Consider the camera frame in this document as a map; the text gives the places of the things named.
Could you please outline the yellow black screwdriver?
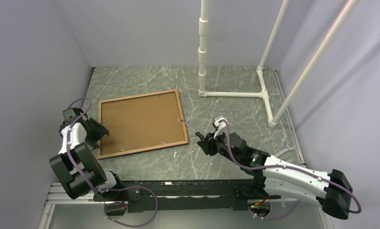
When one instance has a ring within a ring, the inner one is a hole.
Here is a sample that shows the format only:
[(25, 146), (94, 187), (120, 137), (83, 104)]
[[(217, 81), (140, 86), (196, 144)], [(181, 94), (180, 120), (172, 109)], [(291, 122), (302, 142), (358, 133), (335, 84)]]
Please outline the yellow black screwdriver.
[(181, 120), (181, 122), (183, 122), (188, 128), (190, 128), (190, 130), (192, 130), (195, 135), (200, 139), (200, 140), (205, 140), (205, 137), (203, 134), (201, 134), (199, 131), (196, 131), (194, 128), (192, 128), (185, 120)]

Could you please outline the blue photo frame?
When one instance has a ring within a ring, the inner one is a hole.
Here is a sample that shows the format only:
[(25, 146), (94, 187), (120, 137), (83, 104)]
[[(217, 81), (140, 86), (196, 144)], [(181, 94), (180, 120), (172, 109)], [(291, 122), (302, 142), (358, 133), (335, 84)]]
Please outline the blue photo frame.
[(189, 144), (177, 89), (102, 100), (98, 121), (109, 130), (97, 158), (131, 155)]

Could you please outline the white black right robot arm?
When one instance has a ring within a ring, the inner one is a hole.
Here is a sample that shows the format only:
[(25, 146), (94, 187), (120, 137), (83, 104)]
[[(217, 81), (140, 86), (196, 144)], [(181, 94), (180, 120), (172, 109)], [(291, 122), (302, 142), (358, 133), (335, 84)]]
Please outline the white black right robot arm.
[(352, 213), (353, 188), (339, 170), (327, 173), (296, 166), (248, 146), (236, 133), (215, 136), (196, 132), (196, 136), (199, 138), (197, 144), (206, 155), (219, 154), (253, 176), (250, 191), (256, 198), (285, 196), (299, 199), (342, 220), (347, 220)]

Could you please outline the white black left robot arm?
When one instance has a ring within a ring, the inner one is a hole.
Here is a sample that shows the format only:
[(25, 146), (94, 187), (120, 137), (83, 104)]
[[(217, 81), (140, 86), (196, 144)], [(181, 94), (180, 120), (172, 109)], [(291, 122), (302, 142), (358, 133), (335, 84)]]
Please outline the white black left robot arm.
[(97, 191), (98, 199), (122, 200), (125, 188), (112, 171), (104, 171), (92, 149), (109, 131), (80, 108), (63, 111), (64, 121), (59, 134), (62, 147), (58, 155), (49, 160), (58, 181), (71, 199)]

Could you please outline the silver open-end wrench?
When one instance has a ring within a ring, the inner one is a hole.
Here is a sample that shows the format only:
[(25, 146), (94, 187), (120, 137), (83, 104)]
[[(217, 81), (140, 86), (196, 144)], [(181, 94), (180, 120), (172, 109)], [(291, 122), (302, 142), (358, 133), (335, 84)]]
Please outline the silver open-end wrench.
[(284, 153), (292, 151), (294, 149), (295, 149), (295, 146), (292, 145), (290, 142), (288, 142), (288, 143), (285, 144), (284, 148), (282, 148), (281, 150), (279, 150), (278, 152), (276, 152), (274, 154), (274, 156), (275, 157), (279, 157), (279, 156), (283, 155)]

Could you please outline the aluminium rail frame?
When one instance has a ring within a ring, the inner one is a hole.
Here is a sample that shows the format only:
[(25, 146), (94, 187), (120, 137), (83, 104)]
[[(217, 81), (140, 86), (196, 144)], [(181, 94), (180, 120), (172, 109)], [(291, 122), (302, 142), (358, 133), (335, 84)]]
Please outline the aluminium rail frame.
[(189, 144), (100, 160), (105, 170), (122, 180), (142, 181), (145, 190), (132, 212), (123, 219), (127, 224), (149, 220), (154, 209), (159, 213), (149, 228), (163, 228), (162, 216), (187, 211), (185, 221), (173, 228), (239, 228), (245, 221), (246, 198), (241, 194), (251, 176), (220, 155), (207, 156), (197, 145), (195, 130), (213, 130), (212, 122), (224, 116), (236, 132), (254, 148), (275, 153), (286, 143), (295, 146), (282, 158), (301, 165), (301, 153), (289, 113), (282, 115), (274, 128), (267, 124), (265, 105), (260, 98), (200, 97), (196, 66), (107, 66), (96, 67), (87, 89), (92, 102), (85, 102), (89, 116), (98, 117), (101, 100), (177, 89), (181, 100)]

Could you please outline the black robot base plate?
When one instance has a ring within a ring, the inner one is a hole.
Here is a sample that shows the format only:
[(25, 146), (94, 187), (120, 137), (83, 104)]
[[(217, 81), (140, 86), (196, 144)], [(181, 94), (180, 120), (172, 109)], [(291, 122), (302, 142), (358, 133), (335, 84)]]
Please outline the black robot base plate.
[(124, 202), (129, 213), (158, 210), (231, 209), (247, 210), (262, 200), (278, 199), (253, 185), (252, 179), (123, 181), (122, 200), (98, 199), (96, 202)]

